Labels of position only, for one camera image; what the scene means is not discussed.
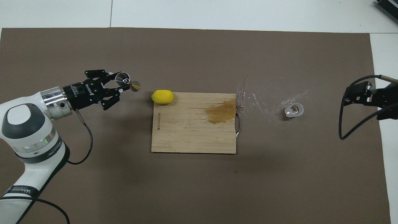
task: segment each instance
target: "yellow lemon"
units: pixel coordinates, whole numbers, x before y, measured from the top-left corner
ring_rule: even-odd
[[[169,104],[173,101],[174,94],[170,90],[158,89],[151,98],[157,104]]]

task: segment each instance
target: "black cable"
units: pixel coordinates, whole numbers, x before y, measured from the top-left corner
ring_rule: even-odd
[[[26,200],[38,201],[38,202],[41,202],[41,203],[44,203],[44,204],[51,205],[52,207],[58,209],[58,211],[60,211],[65,216],[66,223],[70,224],[69,217],[66,214],[66,212],[61,207],[59,207],[58,205],[56,205],[54,203],[51,203],[51,202],[49,202],[47,200],[43,200],[43,199],[39,199],[39,198],[21,197],[21,196],[0,197],[0,200],[6,200],[6,199],[26,199]]]
[[[83,163],[88,158],[88,156],[91,153],[91,150],[93,149],[93,135],[91,134],[90,128],[87,126],[87,124],[83,123],[83,125],[87,128],[88,133],[90,134],[90,149],[88,150],[88,153],[87,153],[86,157],[84,159],[82,159],[80,162],[74,163],[74,162],[71,162],[71,161],[68,160],[68,163],[72,164],[72,165],[78,165],[78,164]]]
[[[392,109],[392,108],[398,106],[398,102],[397,102],[397,103],[393,103],[393,104],[391,104],[391,105],[388,105],[388,106],[384,107],[384,108],[381,109],[381,110],[378,110],[378,111],[372,113],[371,115],[365,117],[365,119],[363,119],[362,121],[360,121],[359,123],[357,123],[357,124],[356,124],[349,132],[347,132],[344,136],[342,136],[342,134],[341,134],[341,123],[342,123],[342,118],[343,118],[344,101],[345,101],[345,98],[347,97],[347,94],[351,91],[352,87],[353,87],[355,84],[359,83],[360,81],[365,80],[365,79],[371,79],[371,78],[378,78],[378,79],[379,79],[380,77],[381,77],[381,75],[368,75],[368,76],[365,76],[365,77],[363,77],[363,78],[360,78],[360,79],[355,80],[355,81],[354,81],[353,83],[351,83],[351,85],[348,86],[347,89],[345,90],[344,95],[343,95],[343,99],[341,100],[340,114],[339,114],[339,137],[340,137],[341,140],[346,139],[351,133],[353,133],[357,128],[359,128],[363,123],[365,123],[366,121],[370,120],[371,118],[373,118],[373,117],[375,117],[375,116],[377,116],[377,115],[379,115],[379,114],[381,114],[381,113],[383,113],[383,112],[385,112],[385,111],[387,111],[387,110],[390,110],[390,109]]]

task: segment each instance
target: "white table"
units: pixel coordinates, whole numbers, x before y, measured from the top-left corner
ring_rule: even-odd
[[[372,0],[0,0],[0,28],[36,27],[370,33],[375,74],[398,79],[398,24]],[[398,223],[397,126],[380,121],[391,223]]]

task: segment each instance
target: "bamboo cutting board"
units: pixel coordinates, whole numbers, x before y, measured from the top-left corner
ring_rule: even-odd
[[[236,95],[174,92],[154,103],[152,152],[236,153]]]

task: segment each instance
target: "liquid stain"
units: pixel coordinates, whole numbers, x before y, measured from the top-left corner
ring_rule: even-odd
[[[219,106],[211,106],[205,110],[205,113],[207,114],[207,121],[212,124],[233,120],[236,113],[236,101],[230,99],[222,102]]]

